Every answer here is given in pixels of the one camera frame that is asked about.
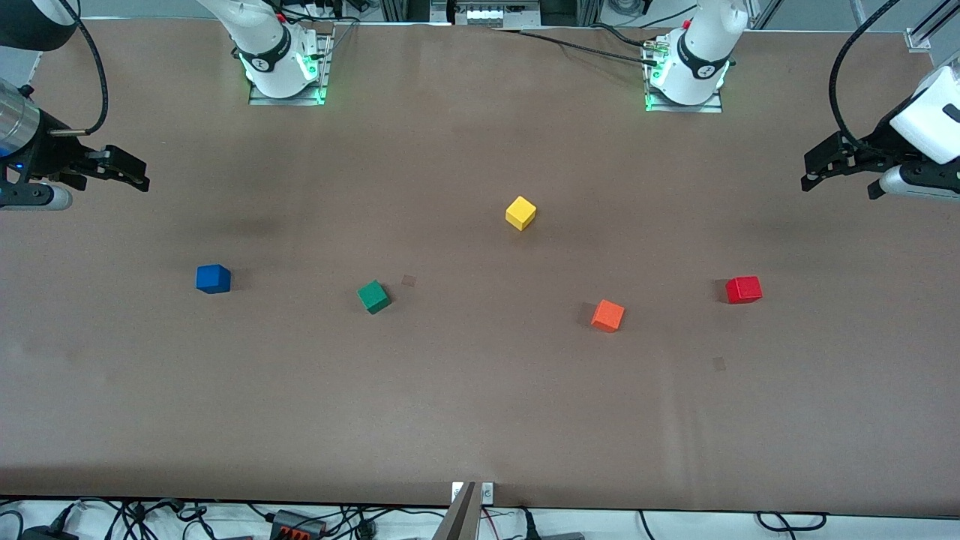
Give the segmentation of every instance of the orange cube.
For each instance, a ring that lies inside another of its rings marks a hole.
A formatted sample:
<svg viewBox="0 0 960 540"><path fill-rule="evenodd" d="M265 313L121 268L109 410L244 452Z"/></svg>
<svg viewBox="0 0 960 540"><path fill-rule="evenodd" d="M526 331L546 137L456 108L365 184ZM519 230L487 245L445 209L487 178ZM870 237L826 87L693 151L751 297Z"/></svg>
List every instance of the orange cube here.
<svg viewBox="0 0 960 540"><path fill-rule="evenodd" d="M623 318L623 306L618 306L609 300L601 300L590 324L602 331L617 331L620 328L620 319Z"/></svg>

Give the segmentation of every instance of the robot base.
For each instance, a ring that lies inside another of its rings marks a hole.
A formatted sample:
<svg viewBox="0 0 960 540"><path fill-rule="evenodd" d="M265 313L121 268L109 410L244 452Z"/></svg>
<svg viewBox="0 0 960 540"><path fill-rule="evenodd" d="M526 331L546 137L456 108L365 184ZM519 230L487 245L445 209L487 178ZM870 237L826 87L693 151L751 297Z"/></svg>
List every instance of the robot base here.
<svg viewBox="0 0 960 540"><path fill-rule="evenodd" d="M256 86L251 84L250 98L247 101L248 104L311 107L326 103L326 88L330 84L330 63L333 61L333 38L337 29L334 26L330 34L316 34L313 30L307 32L313 33L314 36L316 36L316 41L310 39L307 45L307 53L309 55L317 55L318 58L315 61L304 61L303 69L316 70L317 73L319 73L317 79L305 86L303 90L296 95L283 99L268 97L258 90Z"/></svg>
<svg viewBox="0 0 960 540"><path fill-rule="evenodd" d="M670 55L670 44L666 40L667 36L657 36L654 47L651 49L643 47L641 49L641 56L645 60L653 60L659 64L658 66L643 66L643 92L646 109L668 112L723 112L723 104L720 100L720 86L723 85L723 76L720 77L720 83L713 95L699 105L683 105L672 101L663 95L659 88L650 84L653 79L660 76L660 66Z"/></svg>

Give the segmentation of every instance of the wooden block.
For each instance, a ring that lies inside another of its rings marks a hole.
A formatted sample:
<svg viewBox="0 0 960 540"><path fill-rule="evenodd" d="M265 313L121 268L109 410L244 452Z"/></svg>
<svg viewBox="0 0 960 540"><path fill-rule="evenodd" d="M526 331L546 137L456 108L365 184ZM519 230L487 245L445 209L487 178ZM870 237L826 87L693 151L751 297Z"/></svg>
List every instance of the wooden block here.
<svg viewBox="0 0 960 540"><path fill-rule="evenodd" d="M534 220L537 215L537 207L523 197L517 197L516 200L507 207L507 221L514 227L523 231Z"/></svg>
<svg viewBox="0 0 960 540"><path fill-rule="evenodd" d="M390 305L390 297L387 296L387 291L383 290L383 285L377 280L361 287L360 290L357 291L357 296L360 297L360 302L363 302L363 307L370 315Z"/></svg>
<svg viewBox="0 0 960 540"><path fill-rule="evenodd" d="M220 264L197 267L197 288L206 294L230 292L230 271Z"/></svg>
<svg viewBox="0 0 960 540"><path fill-rule="evenodd" d="M609 300L601 300L593 312L590 324L602 331L617 331L620 328L623 311L623 306L618 306Z"/></svg>
<svg viewBox="0 0 960 540"><path fill-rule="evenodd" d="M763 298L760 278L741 276L727 282L727 300L731 304L749 304Z"/></svg>

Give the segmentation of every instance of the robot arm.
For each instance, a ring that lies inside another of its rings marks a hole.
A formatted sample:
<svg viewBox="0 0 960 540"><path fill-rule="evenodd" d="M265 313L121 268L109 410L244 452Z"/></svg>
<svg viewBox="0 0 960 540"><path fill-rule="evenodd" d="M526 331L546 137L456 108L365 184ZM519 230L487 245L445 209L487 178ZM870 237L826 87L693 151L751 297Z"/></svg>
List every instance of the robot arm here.
<svg viewBox="0 0 960 540"><path fill-rule="evenodd" d="M281 23L263 0L198 1L227 27L248 78L264 95L290 97L319 77L313 30ZM0 0L0 45L57 49L78 28L79 9L79 0ZM91 130L71 130L41 110L31 92L0 79L0 209L66 209L70 192L50 183L83 191L87 177L150 188L146 163L116 146L82 145L79 137ZM44 179L48 183L31 183Z"/></svg>
<svg viewBox="0 0 960 540"><path fill-rule="evenodd" d="M934 70L914 94L856 141L837 132L804 156L803 191L827 178L883 173L867 187L886 193L960 201L960 63Z"/></svg>
<svg viewBox="0 0 960 540"><path fill-rule="evenodd" d="M669 49L650 85L681 105L706 102L723 83L749 18L745 0L701 0L689 25L658 38Z"/></svg>

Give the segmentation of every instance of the silver cylinder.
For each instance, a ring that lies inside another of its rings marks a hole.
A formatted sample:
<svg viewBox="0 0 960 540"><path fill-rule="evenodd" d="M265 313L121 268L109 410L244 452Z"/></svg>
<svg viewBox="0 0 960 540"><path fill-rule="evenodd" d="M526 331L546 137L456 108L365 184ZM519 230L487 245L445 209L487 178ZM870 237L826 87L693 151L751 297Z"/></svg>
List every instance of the silver cylinder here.
<svg viewBox="0 0 960 540"><path fill-rule="evenodd" d="M0 158L20 150L36 135L40 109L0 79Z"/></svg>
<svg viewBox="0 0 960 540"><path fill-rule="evenodd" d="M26 211L41 211L41 210L66 210L70 208L70 205L73 204L73 195L69 191L60 187L59 185L50 185L45 182L41 182L43 185L47 185L54 192L54 198L50 199L50 202L43 205L42 207L18 207L18 206L5 206L0 207L0 210L12 211L12 210L26 210Z"/></svg>

